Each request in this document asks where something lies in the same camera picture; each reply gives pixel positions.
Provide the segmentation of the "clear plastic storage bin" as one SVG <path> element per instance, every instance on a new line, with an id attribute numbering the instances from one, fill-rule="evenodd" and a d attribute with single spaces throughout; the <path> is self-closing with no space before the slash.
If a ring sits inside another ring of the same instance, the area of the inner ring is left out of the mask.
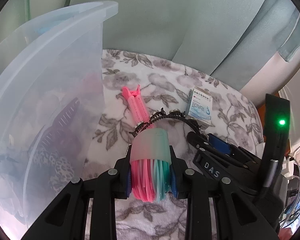
<path id="1" fill-rule="evenodd" d="M 104 110 L 103 23 L 118 12 L 113 1 L 57 9 L 17 28 L 0 43 L 0 226 L 21 239 L 57 196 L 35 167 L 38 146 L 55 147 L 81 175 Z M 74 98 L 70 127 L 52 123 Z"/>

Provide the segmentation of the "leopard print scrunchie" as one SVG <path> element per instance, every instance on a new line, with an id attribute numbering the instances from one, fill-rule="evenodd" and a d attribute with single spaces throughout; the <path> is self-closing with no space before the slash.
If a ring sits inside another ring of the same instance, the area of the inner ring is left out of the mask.
<path id="1" fill-rule="evenodd" d="M 74 168 L 70 161 L 61 155 L 55 147 L 46 149 L 43 146 L 38 146 L 32 161 L 35 167 L 46 173 L 48 185 L 55 193 L 59 193 L 74 177 Z"/>

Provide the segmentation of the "small medicine box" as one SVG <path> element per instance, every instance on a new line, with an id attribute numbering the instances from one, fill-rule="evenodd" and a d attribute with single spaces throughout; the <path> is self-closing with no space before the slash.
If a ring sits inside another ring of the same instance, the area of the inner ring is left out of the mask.
<path id="1" fill-rule="evenodd" d="M 213 97 L 199 87 L 194 87 L 190 94 L 186 114 L 198 122 L 210 125 L 212 121 Z"/>

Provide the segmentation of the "green curtain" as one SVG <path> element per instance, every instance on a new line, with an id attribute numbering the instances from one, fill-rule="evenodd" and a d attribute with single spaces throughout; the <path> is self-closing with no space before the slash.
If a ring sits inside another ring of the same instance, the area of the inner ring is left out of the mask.
<path id="1" fill-rule="evenodd" d="M 115 1 L 103 31 L 106 49 L 162 57 L 242 89 L 270 93 L 290 75 L 300 49 L 300 12 L 291 0 L 10 0 L 0 12 L 0 42 L 26 21 L 62 7 Z"/>

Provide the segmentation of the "pink hair roller clip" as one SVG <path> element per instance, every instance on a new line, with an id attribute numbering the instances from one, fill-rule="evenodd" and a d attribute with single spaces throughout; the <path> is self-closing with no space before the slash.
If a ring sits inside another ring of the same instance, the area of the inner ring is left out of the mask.
<path id="1" fill-rule="evenodd" d="M 137 86 L 136 90 L 122 87 L 122 96 L 128 102 L 129 109 L 136 124 L 149 122 L 149 113 L 141 96 L 140 85 Z"/>

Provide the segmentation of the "white power strip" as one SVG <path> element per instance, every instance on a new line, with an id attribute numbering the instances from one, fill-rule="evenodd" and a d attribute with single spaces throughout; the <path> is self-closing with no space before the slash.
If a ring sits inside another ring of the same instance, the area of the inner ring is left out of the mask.
<path id="1" fill-rule="evenodd" d="M 289 189 L 297 189 L 300 186 L 299 166 L 290 157 L 284 157 L 281 174 L 287 179 Z"/>

